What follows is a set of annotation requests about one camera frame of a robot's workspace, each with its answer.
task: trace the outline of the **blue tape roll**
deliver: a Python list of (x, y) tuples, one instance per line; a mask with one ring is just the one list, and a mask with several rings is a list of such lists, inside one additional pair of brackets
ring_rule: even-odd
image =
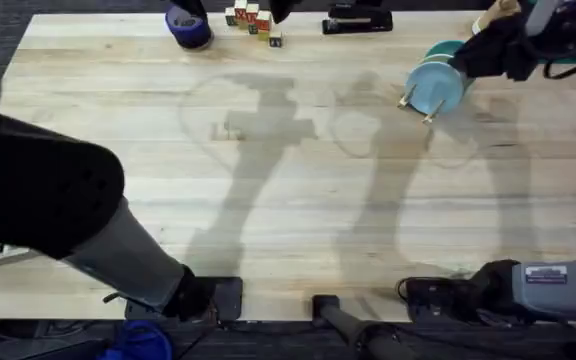
[(186, 10), (172, 6), (166, 12), (166, 25), (177, 40), (177, 43), (185, 49), (201, 49), (212, 40), (212, 31), (208, 21), (190, 15)]

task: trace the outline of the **black cable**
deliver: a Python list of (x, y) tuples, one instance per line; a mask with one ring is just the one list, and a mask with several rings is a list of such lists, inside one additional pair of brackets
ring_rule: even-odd
[(44, 335), (40, 335), (40, 336), (31, 336), (31, 337), (18, 337), (18, 336), (12, 336), (12, 335), (7, 335), (7, 334), (2, 334), (0, 333), (0, 339), (4, 339), (4, 340), (47, 340), (47, 339), (62, 339), (62, 338), (66, 338), (66, 337), (70, 337), (76, 334), (79, 334), (81, 332), (83, 332), (84, 330), (88, 329), (89, 327), (99, 323), (100, 321), (98, 320), (91, 320), (91, 321), (86, 321), (83, 322), (83, 325), (74, 328), (74, 330), (70, 330), (69, 328), (74, 327), (74, 325), (76, 323), (82, 323), (82, 321), (75, 321), (73, 322), (71, 325), (69, 325), (68, 327), (64, 327), (63, 329), (67, 329), (69, 331), (66, 332), (57, 332), (57, 333), (51, 333), (50, 330), (44, 334)]
[(551, 80), (561, 80), (576, 74), (576, 66), (572, 69), (566, 70), (560, 74), (552, 75), (551, 68), (554, 61), (549, 61), (544, 66), (544, 77)]
[(202, 340), (204, 340), (205, 338), (208, 337), (208, 335), (212, 334), (215, 330), (218, 329), (218, 326), (212, 326), (210, 328), (208, 328), (206, 331), (204, 331), (203, 333), (201, 333), (201, 335), (199, 335), (195, 341), (193, 341), (190, 345), (188, 345), (184, 351), (181, 352), (181, 354), (179, 355), (179, 357), (177, 357), (177, 360), (181, 360), (181, 358), (183, 358), (184, 356), (186, 356), (195, 346), (197, 346)]
[(523, 355), (514, 354), (514, 353), (508, 353), (508, 352), (505, 352), (503, 350), (499, 350), (499, 349), (495, 349), (495, 348), (491, 348), (491, 347), (487, 347), (487, 346), (466, 344), (466, 343), (461, 343), (458, 341), (452, 341), (452, 340), (448, 340), (448, 339), (442, 339), (442, 338), (438, 338), (438, 337), (434, 337), (434, 336), (430, 336), (430, 335), (425, 335), (425, 334), (419, 333), (419, 332), (414, 331), (414, 330), (406, 329), (406, 328), (401, 327), (401, 326), (396, 325), (396, 324), (389, 324), (389, 325), (395, 330), (395, 333), (398, 331), (398, 332), (401, 332), (401, 333), (404, 333), (404, 334), (407, 334), (410, 336), (414, 336), (414, 337), (419, 338), (419, 339), (424, 340), (424, 341), (448, 345), (448, 346), (458, 348), (458, 349), (466, 349), (466, 350), (476, 351), (476, 352), (486, 354), (486, 355), (494, 355), (494, 356), (499, 356), (499, 357), (518, 359), (518, 360), (536, 360), (537, 359), (535, 357), (523, 356)]
[(304, 334), (314, 334), (320, 332), (322, 329), (315, 326), (311, 326), (308, 329), (296, 330), (296, 331), (261, 331), (261, 330), (242, 330), (237, 329), (232, 326), (222, 327), (223, 330), (229, 332), (236, 332), (240, 334), (254, 334), (254, 335), (266, 335), (266, 336), (292, 336), (292, 335), (304, 335)]

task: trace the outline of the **wooden tabletop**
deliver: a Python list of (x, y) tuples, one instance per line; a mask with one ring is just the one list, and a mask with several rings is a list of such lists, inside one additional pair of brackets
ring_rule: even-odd
[[(162, 14), (35, 16), (0, 111), (114, 151), (168, 253), (243, 278), (244, 319), (308, 319), (312, 295), (337, 294), (406, 320), (403, 277), (576, 259), (576, 76), (477, 80), (434, 131), (396, 107), (426, 50), (478, 14), (395, 13), (393, 32), (348, 36), (293, 14), (282, 49), (216, 14), (200, 53)], [(0, 318), (121, 318), (110, 292), (39, 257), (0, 267)]]

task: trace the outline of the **stapler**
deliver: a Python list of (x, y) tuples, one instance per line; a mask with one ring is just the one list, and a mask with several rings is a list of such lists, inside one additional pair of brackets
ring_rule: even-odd
[(392, 31), (392, 14), (381, 0), (337, 2), (321, 22), (324, 35)]

